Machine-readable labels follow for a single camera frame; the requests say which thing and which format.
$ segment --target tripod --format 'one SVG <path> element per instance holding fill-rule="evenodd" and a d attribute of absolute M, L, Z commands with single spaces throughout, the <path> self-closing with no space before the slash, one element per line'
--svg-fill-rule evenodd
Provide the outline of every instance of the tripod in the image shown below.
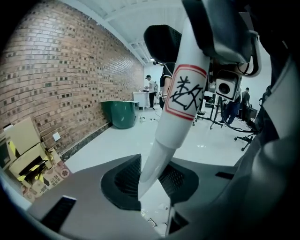
<path fill-rule="evenodd" d="M 221 124 L 219 122 L 216 122 L 216 118 L 217 118 L 217 115 L 218 115 L 219 107 L 220 107 L 220 104 L 221 104 L 221 98 L 219 97 L 217 104 L 213 104 L 213 103 L 207 103 L 207 104 L 212 106 L 210 117 L 209 118 L 205 118 L 205 117 L 197 115 L 197 119 L 205 119 L 205 120 L 211 121 L 212 125 L 210 126 L 210 129 L 212 129 L 212 126 L 214 124 L 217 124 L 217 125 L 223 127 L 223 124 Z M 214 120 L 213 120 L 212 119 L 212 114 L 213 114 L 213 111 L 214 111 L 214 106 L 217 106 L 217 109 L 216 109 L 215 117 L 214 117 Z"/>

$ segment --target white ceiling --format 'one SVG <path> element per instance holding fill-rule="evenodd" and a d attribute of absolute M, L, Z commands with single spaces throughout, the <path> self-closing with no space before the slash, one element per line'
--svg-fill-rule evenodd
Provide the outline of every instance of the white ceiling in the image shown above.
<path fill-rule="evenodd" d="M 96 20 L 145 65 L 150 54 L 143 34 L 151 25 L 167 24 L 181 32 L 186 12 L 181 0 L 61 0 Z"/>

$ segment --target white desk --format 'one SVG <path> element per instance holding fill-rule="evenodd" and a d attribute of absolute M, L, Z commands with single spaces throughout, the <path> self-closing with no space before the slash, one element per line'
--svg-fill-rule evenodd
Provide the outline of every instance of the white desk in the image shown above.
<path fill-rule="evenodd" d="M 133 92 L 133 100 L 140 103 L 140 107 L 142 107 L 143 111 L 145 111 L 145 107 L 149 106 L 149 93 L 148 92 Z"/>
<path fill-rule="evenodd" d="M 140 109 L 140 102 L 139 101 L 128 101 L 129 103 L 137 104 L 138 109 Z"/>

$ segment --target yellow tape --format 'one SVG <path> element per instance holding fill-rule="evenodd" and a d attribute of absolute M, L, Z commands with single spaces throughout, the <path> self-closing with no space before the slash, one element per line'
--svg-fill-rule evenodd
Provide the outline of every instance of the yellow tape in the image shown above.
<path fill-rule="evenodd" d="M 9 141 L 8 144 L 9 144 L 10 149 L 12 150 L 13 154 L 15 155 L 15 145 L 14 145 L 13 141 Z"/>
<path fill-rule="evenodd" d="M 29 169 L 29 171 L 34 171 L 36 170 L 40 165 L 35 165 L 34 167 L 32 167 L 31 169 Z"/>
<path fill-rule="evenodd" d="M 18 180 L 20 181 L 20 182 L 22 182 L 22 181 L 24 181 L 25 180 L 25 178 L 26 178 L 26 176 L 21 176 L 21 177 L 18 177 Z"/>
<path fill-rule="evenodd" d="M 42 183 L 46 184 L 47 186 L 50 186 L 50 183 L 48 180 L 46 180 L 42 173 L 39 173 L 37 176 L 34 177 L 35 180 L 40 180 Z"/>
<path fill-rule="evenodd" d="M 15 156 L 16 158 L 19 158 L 19 157 L 20 157 L 20 154 L 19 154 L 17 148 L 15 147 L 14 142 L 13 142 L 13 141 L 9 141 L 9 142 L 8 142 L 8 145 L 9 145 L 10 149 L 12 150 L 14 156 Z"/>

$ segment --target white shirt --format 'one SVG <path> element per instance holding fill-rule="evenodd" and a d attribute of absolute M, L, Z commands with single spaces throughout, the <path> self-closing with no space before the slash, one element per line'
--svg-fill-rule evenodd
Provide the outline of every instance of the white shirt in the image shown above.
<path fill-rule="evenodd" d="M 149 92 L 154 92 L 155 82 L 153 80 L 149 81 Z"/>

